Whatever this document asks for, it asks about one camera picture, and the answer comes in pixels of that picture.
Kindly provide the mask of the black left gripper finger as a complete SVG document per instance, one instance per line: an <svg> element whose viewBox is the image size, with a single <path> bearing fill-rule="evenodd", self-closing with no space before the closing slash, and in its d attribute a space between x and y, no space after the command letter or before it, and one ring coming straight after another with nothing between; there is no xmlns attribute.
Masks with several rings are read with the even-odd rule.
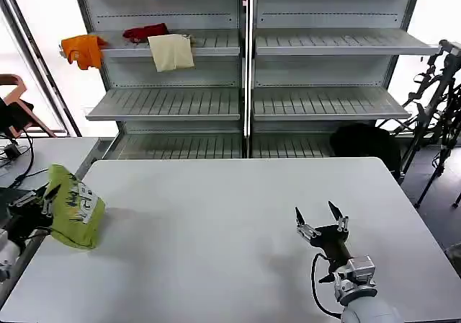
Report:
<svg viewBox="0 0 461 323"><path fill-rule="evenodd" d="M61 185L54 187L49 193L43 196L42 214L51 216L53 214L53 201L60 190Z"/></svg>
<svg viewBox="0 0 461 323"><path fill-rule="evenodd" d="M20 208L28 203L32 202L37 197L37 194L34 190L28 191L24 195L18 197L16 200L12 201L9 204L11 208Z"/></svg>

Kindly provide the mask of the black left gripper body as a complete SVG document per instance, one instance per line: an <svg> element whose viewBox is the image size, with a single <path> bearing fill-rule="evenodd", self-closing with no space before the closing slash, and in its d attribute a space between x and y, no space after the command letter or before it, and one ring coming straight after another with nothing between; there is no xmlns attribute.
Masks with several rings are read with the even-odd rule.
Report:
<svg viewBox="0 0 461 323"><path fill-rule="evenodd" d="M12 242L22 242L35 229L49 227L53 222L52 216L42 213L42 206L39 204L13 206L9 212L11 218L7 221L5 230Z"/></svg>

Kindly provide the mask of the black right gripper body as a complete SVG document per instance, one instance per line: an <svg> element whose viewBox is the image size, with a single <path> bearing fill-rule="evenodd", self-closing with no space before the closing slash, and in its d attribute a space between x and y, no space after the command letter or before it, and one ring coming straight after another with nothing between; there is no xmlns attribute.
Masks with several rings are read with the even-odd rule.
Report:
<svg viewBox="0 0 461 323"><path fill-rule="evenodd" d="M349 231L339 231L337 225L320 226L315 228L310 245L323 250L330 266L343 266L352 258L346 247L348 237Z"/></svg>

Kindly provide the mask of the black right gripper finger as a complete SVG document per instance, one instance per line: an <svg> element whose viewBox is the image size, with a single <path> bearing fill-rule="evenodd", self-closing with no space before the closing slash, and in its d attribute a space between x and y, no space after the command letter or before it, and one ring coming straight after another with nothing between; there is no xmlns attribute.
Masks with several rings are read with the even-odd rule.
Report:
<svg viewBox="0 0 461 323"><path fill-rule="evenodd" d="M348 232L349 231L349 217L344 216L340 211L339 207L334 205L331 201L328 201L328 206L336 219L338 231Z"/></svg>
<svg viewBox="0 0 461 323"><path fill-rule="evenodd" d="M296 214L296 224L297 224L297 232L301 235L304 239L313 239L321 235L319 231L315 228L307 224L303 218L302 213L295 207L295 214Z"/></svg>

